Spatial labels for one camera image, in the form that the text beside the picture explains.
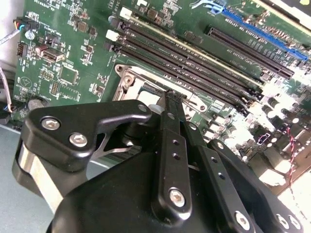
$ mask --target mounting hole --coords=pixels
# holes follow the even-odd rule
[[[212,160],[214,163],[218,163],[217,159],[215,159],[214,157],[211,157],[211,160]]]
[[[188,124],[189,124],[189,127],[190,127],[192,130],[196,130],[195,124],[193,124],[193,123],[190,122],[190,121],[188,121]]]
[[[173,113],[167,113],[167,115],[170,119],[175,120],[175,116],[173,115]]]
[[[117,71],[121,72],[123,70],[122,66],[117,66]]]
[[[218,176],[220,177],[220,179],[225,180],[225,176],[222,173],[218,172]]]
[[[178,154],[176,154],[176,153],[173,153],[173,157],[174,157],[174,159],[176,159],[176,160],[180,160],[180,156],[179,156]]]
[[[177,140],[173,140],[173,143],[176,145],[176,146],[179,146],[179,142]]]
[[[146,106],[144,106],[144,105],[142,105],[142,104],[138,105],[138,108],[139,108],[142,112],[144,112],[144,113],[147,112]]]

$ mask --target green circuit board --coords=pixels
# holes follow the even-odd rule
[[[161,75],[160,71],[142,62],[116,55],[103,48],[107,40],[106,32],[112,29],[108,18],[117,17],[121,8],[127,7],[142,18],[146,17],[146,9],[161,12],[163,16],[157,23],[166,29],[168,34],[183,37],[186,31],[193,32],[194,35],[202,38],[199,45],[201,49],[254,79],[260,78],[263,74],[262,67],[208,38],[204,34],[207,26],[213,26],[230,34],[258,52],[289,67],[295,71],[290,81],[280,77],[274,78],[272,75],[272,79],[267,82],[275,82],[279,90],[283,90],[284,93],[302,103],[297,109],[301,114],[309,113],[310,97],[306,92],[306,86],[301,83],[310,83],[309,62],[297,67],[300,63],[298,59],[260,39],[223,15],[212,14],[203,5],[192,9],[190,6],[195,3],[195,0],[143,1],[146,6],[140,2],[137,0],[26,0],[24,16],[39,22],[40,28],[35,31],[34,40],[27,39],[24,33],[21,35],[21,42],[28,45],[28,51],[27,56],[21,57],[17,65],[14,99],[27,102],[31,98],[40,97],[47,100],[50,106],[110,101],[120,81],[114,71],[116,64],[136,65]],[[226,8],[247,18],[249,22],[260,19],[261,29],[287,42],[291,48],[299,50],[306,56],[309,55],[306,48],[311,46],[311,38],[308,35],[277,16],[267,13],[264,8],[252,1],[229,0]],[[79,24],[75,21],[77,16],[80,20]],[[57,36],[60,40],[56,49],[63,53],[64,59],[59,62],[47,62],[42,57],[38,57],[35,51],[36,47],[45,43],[45,38],[49,35]],[[224,117],[234,116],[233,120],[242,119],[232,106],[219,103],[205,93],[198,93],[198,95],[208,106],[206,115],[220,112]],[[28,109],[25,108],[15,113],[13,119],[23,121],[27,114]],[[192,121],[202,129],[206,126],[206,122],[202,121],[198,114],[192,118]]]

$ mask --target black pcie slot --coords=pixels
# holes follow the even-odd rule
[[[132,57],[132,58],[135,58],[141,62],[144,62],[148,65],[151,65],[159,70],[161,70],[164,74],[170,76],[170,77],[173,77],[177,80],[180,80],[182,81],[183,83],[186,83],[187,85],[193,87],[194,89],[197,89],[197,90],[200,90],[200,91],[203,91],[205,93],[207,93],[208,95],[210,95],[211,97],[221,101],[221,102],[224,102],[224,103],[227,103],[231,106],[234,106],[234,107],[237,107],[237,103],[232,101],[232,100],[229,100],[225,97],[223,97],[222,95],[219,95],[218,93],[216,92],[213,92],[211,90],[209,90],[205,85],[203,85],[202,83],[198,83],[197,81],[194,81],[190,78],[185,78],[183,76],[181,76],[180,74],[178,74],[177,72],[174,72],[173,70],[171,70],[170,68],[164,66],[163,64],[160,64],[159,62],[151,59],[151,58],[148,58],[132,49],[129,49],[125,46],[120,46],[119,48],[116,49],[117,51],[120,51],[122,54],[126,55],[126,56],[129,56],[129,57]]]
[[[144,31],[142,28],[138,27],[138,26],[135,26],[135,25],[127,25],[127,28],[128,28],[128,31],[129,33],[131,31],[134,31],[138,34],[140,34],[141,36],[145,36],[146,38],[148,38],[149,40],[152,40],[154,42],[157,42],[158,44],[166,47],[167,49],[170,49],[171,51],[179,54],[179,55],[182,55],[186,58],[188,58],[190,61],[193,61],[197,64],[200,64],[201,66],[203,66],[204,68],[206,68],[207,70],[209,70],[210,72],[213,72],[215,74],[218,74],[219,76],[233,82],[234,84],[236,85],[239,85],[240,87],[242,88],[246,88],[246,89],[249,89],[248,85],[245,84],[244,82],[240,81],[239,79],[237,79],[236,77],[234,77],[234,74],[230,75],[230,74],[227,74],[219,69],[217,69],[216,67],[208,64],[208,61],[205,59],[205,58],[198,58],[198,57],[195,57],[193,56],[194,54],[191,54],[189,53],[187,50],[185,50],[184,48],[181,48],[181,47],[178,47],[177,45],[174,45],[172,43],[169,43],[163,39],[160,39],[160,38],[157,38],[156,36]]]
[[[146,38],[145,36],[142,36],[142,35],[140,35],[139,38],[150,41],[148,38]],[[141,42],[141,41],[139,41],[139,44],[138,44],[136,42],[136,38],[134,38],[134,37],[127,36],[127,41],[130,41],[130,42],[136,44],[137,46],[144,48],[146,50],[148,50],[150,48],[155,53],[160,55],[160,53],[157,50],[153,49],[150,45],[148,45],[144,42]],[[160,51],[162,51],[167,56],[170,56],[171,58],[173,58],[175,60],[174,63],[176,65],[182,67],[183,69],[185,69],[191,73],[194,73],[195,75],[201,77],[202,79],[204,79],[210,83],[213,83],[214,85],[226,90],[227,92],[230,92],[231,94],[235,95],[237,98],[241,97],[241,96],[237,95],[237,93],[240,93],[244,97],[255,99],[254,97],[252,97],[248,93],[248,89],[246,89],[244,87],[240,87],[240,86],[236,85],[235,83],[233,83],[229,80],[226,80],[224,77],[218,75],[217,73],[206,69],[202,65],[189,60],[185,56],[177,54],[176,52],[158,44],[157,42],[154,42],[154,41],[152,41],[152,42],[153,42],[153,45],[156,45],[157,47],[159,47],[161,49]]]
[[[208,78],[207,76],[203,76],[198,71],[193,70],[187,66],[184,66],[179,61],[170,59],[168,55],[160,53],[156,49],[153,49],[148,45],[145,45],[144,43],[136,41],[130,37],[127,37],[125,43],[132,47],[137,46],[138,48],[147,51],[151,55],[161,58],[162,62],[164,62],[167,66],[171,67],[173,70],[177,71],[179,74],[196,79],[199,82],[204,83],[204,85],[212,88],[214,91],[220,93],[221,95],[226,96],[227,98],[230,98],[232,100],[239,100],[242,97],[237,95],[237,92],[234,92],[229,88],[226,88],[226,86],[222,85],[221,83],[218,83],[215,80]]]
[[[207,36],[285,79],[290,79],[294,75],[290,69],[215,28],[210,28]]]

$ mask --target cable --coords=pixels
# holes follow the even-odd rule
[[[12,31],[10,34],[8,34],[7,36],[5,36],[4,38],[2,38],[0,40],[0,45],[4,44],[5,42],[7,42],[8,40],[12,39],[14,36],[16,36],[18,33],[20,33],[20,30],[16,29],[14,31]]]
[[[12,109],[11,109],[12,100],[11,100],[11,95],[10,95],[10,89],[9,89],[9,85],[8,85],[8,81],[6,79],[6,76],[5,76],[1,67],[0,67],[0,76],[1,76],[3,86],[4,86],[4,90],[5,90],[6,102],[8,104],[7,108],[8,108],[8,111],[11,113],[12,112]]]
[[[296,208],[298,209],[299,213],[302,215],[302,217],[308,221],[307,217],[305,216],[305,214],[302,212],[302,210],[300,209],[299,205],[298,205],[298,202],[296,201],[296,198],[295,198],[295,195],[294,195],[294,191],[293,191],[293,188],[292,188],[292,184],[293,184],[293,172],[294,172],[294,158],[295,158],[295,139],[294,137],[292,136],[291,134],[291,129],[290,128],[287,128],[287,135],[289,136],[290,138],[290,144],[291,144],[291,169],[290,169],[290,174],[289,174],[289,177],[290,177],[290,180],[289,180],[289,189],[290,189],[290,192],[292,194],[292,198],[293,198],[293,201],[296,205]]]

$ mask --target chip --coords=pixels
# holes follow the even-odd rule
[[[87,31],[87,23],[85,22],[78,22],[77,28],[79,31],[86,33]]]
[[[65,66],[61,68],[59,79],[61,79],[62,81],[65,81],[71,85],[74,85],[77,77],[78,77],[78,72],[76,70],[70,69]]]
[[[147,16],[148,18],[155,20],[157,17],[158,11],[154,10],[154,9],[149,9],[149,11],[147,12]]]

